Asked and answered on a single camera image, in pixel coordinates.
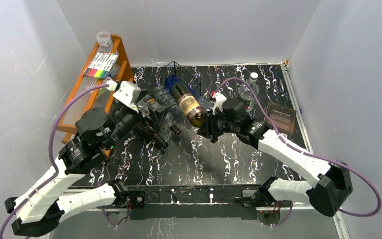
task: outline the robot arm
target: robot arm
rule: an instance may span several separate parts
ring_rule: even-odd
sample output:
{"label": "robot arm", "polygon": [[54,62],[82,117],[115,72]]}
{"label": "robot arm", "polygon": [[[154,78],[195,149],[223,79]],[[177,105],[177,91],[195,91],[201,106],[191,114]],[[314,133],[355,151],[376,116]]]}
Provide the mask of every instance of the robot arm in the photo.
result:
{"label": "robot arm", "polygon": [[221,93],[211,98],[213,110],[207,112],[204,125],[197,134],[214,143],[224,132],[234,133],[243,143],[270,154],[306,180],[288,181],[272,177],[251,198],[243,195],[245,201],[251,201],[252,206],[266,206],[283,200],[302,202],[312,205],[325,216],[335,215],[352,192],[347,169],[304,155],[307,151],[288,139],[283,143],[267,123],[251,118],[238,100],[226,99]]}
{"label": "robot arm", "polygon": [[[114,96],[126,108],[120,111],[121,114],[116,119],[111,119],[99,108],[84,113],[76,123],[78,135],[64,146],[55,159],[59,169],[57,177],[40,190],[36,189],[37,185],[53,175],[55,170],[50,168],[25,194],[5,201],[7,212],[11,213],[31,192],[37,191],[17,211],[17,219],[12,223],[15,235],[45,235],[54,230],[61,221],[99,206],[124,207],[129,203],[132,208],[144,207],[145,192],[128,190],[119,180],[79,194],[61,196],[71,184],[106,159],[101,150],[111,149],[114,143],[122,140],[137,124],[138,118],[147,120],[146,125],[153,123],[157,128],[156,113],[163,114],[163,111],[152,109],[141,102],[144,93],[145,91],[132,83],[122,82]],[[287,181],[271,177],[258,191],[248,194],[243,192],[242,198],[236,202],[261,207],[276,201],[290,200],[311,204],[317,211],[329,217],[336,213],[352,192],[351,179],[346,169],[308,157],[303,154],[303,148],[286,140],[287,144],[298,148],[302,153],[291,150],[280,141],[269,125],[251,118],[242,103],[226,99],[220,93],[216,93],[214,99],[214,108],[204,114],[204,125],[197,134],[215,143],[225,132],[234,133],[243,143],[282,161],[306,180]]]}

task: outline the bottle cap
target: bottle cap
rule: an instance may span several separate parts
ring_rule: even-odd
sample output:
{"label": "bottle cap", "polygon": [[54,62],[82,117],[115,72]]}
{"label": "bottle cap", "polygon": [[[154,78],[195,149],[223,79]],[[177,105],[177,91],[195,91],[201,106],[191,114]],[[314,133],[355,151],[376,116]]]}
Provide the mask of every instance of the bottle cap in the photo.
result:
{"label": "bottle cap", "polygon": [[257,81],[257,78],[258,78],[258,74],[257,74],[257,73],[252,72],[252,73],[250,74],[250,81],[251,81],[251,82],[255,82],[255,81]]}

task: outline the white wall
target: white wall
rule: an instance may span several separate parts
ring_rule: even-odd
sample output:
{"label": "white wall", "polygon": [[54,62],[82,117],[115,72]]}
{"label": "white wall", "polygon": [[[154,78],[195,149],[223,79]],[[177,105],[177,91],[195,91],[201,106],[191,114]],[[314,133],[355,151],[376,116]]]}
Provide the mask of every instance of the white wall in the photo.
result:
{"label": "white wall", "polygon": [[[289,71],[315,152],[347,162],[382,195],[382,1],[323,0]],[[373,193],[352,178],[343,208],[371,211]],[[352,239],[382,238],[382,210],[345,221]]]}
{"label": "white wall", "polygon": [[289,59],[320,0],[58,0],[89,54],[119,34],[133,66]]}
{"label": "white wall", "polygon": [[[49,168],[51,124],[85,61],[56,0],[0,1],[0,227],[3,202]],[[20,237],[9,225],[4,238]]]}

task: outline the clear plastic bottle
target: clear plastic bottle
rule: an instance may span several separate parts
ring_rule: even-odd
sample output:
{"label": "clear plastic bottle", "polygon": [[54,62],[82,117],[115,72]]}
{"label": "clear plastic bottle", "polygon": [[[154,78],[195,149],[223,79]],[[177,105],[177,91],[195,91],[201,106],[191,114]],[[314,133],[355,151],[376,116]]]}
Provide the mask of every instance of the clear plastic bottle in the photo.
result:
{"label": "clear plastic bottle", "polygon": [[[251,89],[253,89],[254,93],[258,96],[258,93],[260,91],[260,88],[258,86],[257,82],[258,74],[255,72],[252,72],[250,74],[250,80],[247,81],[247,83],[250,85]],[[250,112],[256,103],[256,99],[251,94],[251,91],[244,85],[241,84],[238,88],[238,99],[242,103],[245,104],[247,112]]]}

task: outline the brown card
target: brown card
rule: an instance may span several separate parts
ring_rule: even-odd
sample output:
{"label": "brown card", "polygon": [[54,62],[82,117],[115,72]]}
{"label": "brown card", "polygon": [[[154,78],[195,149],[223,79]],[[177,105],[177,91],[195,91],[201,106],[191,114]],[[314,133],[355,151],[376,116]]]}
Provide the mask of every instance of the brown card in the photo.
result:
{"label": "brown card", "polygon": [[[273,120],[279,132],[290,139],[295,126],[296,110],[283,107],[270,101],[266,113]],[[264,121],[270,123],[266,117],[264,117]]]}

